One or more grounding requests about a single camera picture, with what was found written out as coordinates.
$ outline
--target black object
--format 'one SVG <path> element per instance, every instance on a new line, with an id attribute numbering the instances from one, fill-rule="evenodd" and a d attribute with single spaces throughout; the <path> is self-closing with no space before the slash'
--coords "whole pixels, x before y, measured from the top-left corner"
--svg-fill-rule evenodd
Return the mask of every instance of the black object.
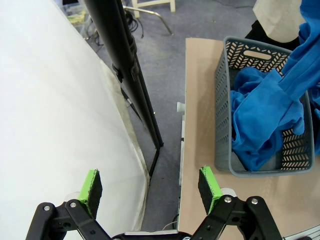
<path id="1" fill-rule="evenodd" d="M 296 37 L 296 39 L 290 42 L 278 42 L 269 38 L 258 20 L 256 20 L 251 27 L 252 27 L 252 30 L 247 34 L 247 36 L 245 36 L 246 39 L 260 41 L 266 44 L 271 44 L 271 45 L 278 46 L 280 48 L 288 49 L 291 51 L 295 50 L 296 47 L 300 45 L 298 36 Z"/>
<path id="2" fill-rule="evenodd" d="M 122 2 L 121 0 L 84 0 L 84 2 L 110 55 L 118 80 L 125 87 L 126 94 L 151 135 L 157 156 L 164 143 L 141 72 L 136 42 L 130 32 Z"/>
<path id="3" fill-rule="evenodd" d="M 252 196 L 246 201 L 230 195 L 222 196 L 211 213 L 203 220 L 194 235 L 173 234 L 128 235 L 111 238 L 91 218 L 85 207 L 72 199 L 55 207 L 41 203 L 33 216 L 26 240 L 63 240 L 67 231 L 78 230 L 85 240 L 217 240 L 226 225 L 237 226 L 244 240 L 281 240 L 276 223 L 262 197 Z"/>

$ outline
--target white cable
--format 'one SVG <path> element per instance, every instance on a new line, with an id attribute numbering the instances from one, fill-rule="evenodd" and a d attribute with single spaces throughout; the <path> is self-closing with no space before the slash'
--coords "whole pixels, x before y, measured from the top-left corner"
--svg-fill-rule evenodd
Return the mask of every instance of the white cable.
<path id="1" fill-rule="evenodd" d="M 164 226 L 164 228 L 162 229 L 162 231 L 165 230 L 166 227 L 168 227 L 170 224 L 175 224 L 175 223 L 177 223 L 177 222 L 178 222 L 178 221 L 173 221 L 173 222 L 168 223 L 167 225 Z"/>

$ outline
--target black pole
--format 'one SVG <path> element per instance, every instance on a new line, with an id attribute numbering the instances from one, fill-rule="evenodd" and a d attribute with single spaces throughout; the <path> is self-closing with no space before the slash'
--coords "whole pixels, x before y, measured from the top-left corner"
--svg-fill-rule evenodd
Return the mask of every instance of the black pole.
<path id="1" fill-rule="evenodd" d="M 128 27 L 121 0 L 84 0 L 95 27 L 113 62 L 116 75 L 125 86 L 156 149 L 162 137 L 137 58 L 137 46 Z"/>

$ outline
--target blue towel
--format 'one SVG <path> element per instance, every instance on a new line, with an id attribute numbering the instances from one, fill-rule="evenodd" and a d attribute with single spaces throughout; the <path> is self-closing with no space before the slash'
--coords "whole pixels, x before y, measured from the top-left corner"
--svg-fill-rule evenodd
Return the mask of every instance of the blue towel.
<path id="1" fill-rule="evenodd" d="M 239 72 L 231 91 L 232 149 L 249 171 L 259 170 L 283 147 L 282 130 L 304 132 L 303 105 L 299 98 L 320 82 L 320 0 L 302 0 L 306 23 L 300 26 L 297 47 L 284 66 L 284 77 L 272 70 L 261 73 L 248 67 Z M 320 119 L 320 110 L 315 114 Z M 320 131 L 316 149 L 320 153 Z"/>

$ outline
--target basket handle hole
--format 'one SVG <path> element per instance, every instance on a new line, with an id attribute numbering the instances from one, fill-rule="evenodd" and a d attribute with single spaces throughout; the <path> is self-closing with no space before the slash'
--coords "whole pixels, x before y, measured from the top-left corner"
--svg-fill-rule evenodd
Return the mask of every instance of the basket handle hole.
<path id="1" fill-rule="evenodd" d="M 264 59 L 264 60 L 270 60 L 271 59 L 271 55 L 268 55 L 268 54 L 265 54 L 265 53 L 261 53 L 261 52 L 257 52 L 257 51 L 250 51 L 250 50 L 244 51 L 243 55 L 248 56 L 248 57 L 258 58 L 258 59 Z"/>

